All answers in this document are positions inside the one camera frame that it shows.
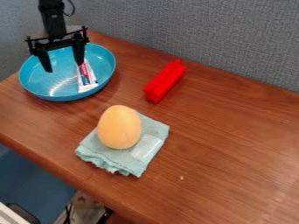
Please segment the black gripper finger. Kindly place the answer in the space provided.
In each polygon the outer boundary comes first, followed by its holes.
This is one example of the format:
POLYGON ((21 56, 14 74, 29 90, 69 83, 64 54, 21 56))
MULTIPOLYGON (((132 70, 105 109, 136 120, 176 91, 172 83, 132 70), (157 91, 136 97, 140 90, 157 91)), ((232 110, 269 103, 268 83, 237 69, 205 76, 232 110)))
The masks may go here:
POLYGON ((49 54, 46 50, 44 48, 37 48, 34 52, 36 52, 36 57, 38 58, 44 71, 50 73, 52 63, 50 63, 49 54))
POLYGON ((85 52, 86 42, 80 34, 74 34, 73 39, 74 39, 73 46, 72 46, 73 57, 76 60, 76 64, 80 66, 81 63, 84 62, 84 52, 85 52))

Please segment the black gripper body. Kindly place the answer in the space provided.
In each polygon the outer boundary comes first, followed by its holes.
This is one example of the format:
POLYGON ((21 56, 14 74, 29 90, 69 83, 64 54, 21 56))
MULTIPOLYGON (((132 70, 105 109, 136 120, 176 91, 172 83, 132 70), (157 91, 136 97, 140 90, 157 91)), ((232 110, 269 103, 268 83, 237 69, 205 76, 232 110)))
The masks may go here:
POLYGON ((40 7, 38 11, 41 13, 41 22, 46 36, 44 38, 26 37, 25 42, 32 55, 36 56, 34 50, 37 48, 44 48, 48 52, 68 46, 72 47, 74 34, 80 34, 85 42, 89 42, 86 34, 88 27, 85 25, 74 31, 66 31, 64 17, 70 17, 74 11, 66 14, 62 7, 40 7))

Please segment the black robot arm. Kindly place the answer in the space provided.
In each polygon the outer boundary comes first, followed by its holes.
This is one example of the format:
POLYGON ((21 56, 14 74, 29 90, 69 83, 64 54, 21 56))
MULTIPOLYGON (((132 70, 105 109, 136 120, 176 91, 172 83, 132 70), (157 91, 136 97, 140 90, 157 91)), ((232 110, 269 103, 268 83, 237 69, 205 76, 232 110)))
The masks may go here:
POLYGON ((88 27, 81 26, 76 31, 66 31, 64 17, 74 14, 76 8, 72 8, 70 14, 64 12, 65 4, 62 0, 38 0, 37 9, 41 13, 41 22, 46 37, 26 37, 29 54, 36 56, 45 72, 52 72, 52 62, 49 51, 70 47, 77 66, 84 62, 85 45, 89 42, 86 34, 88 27))

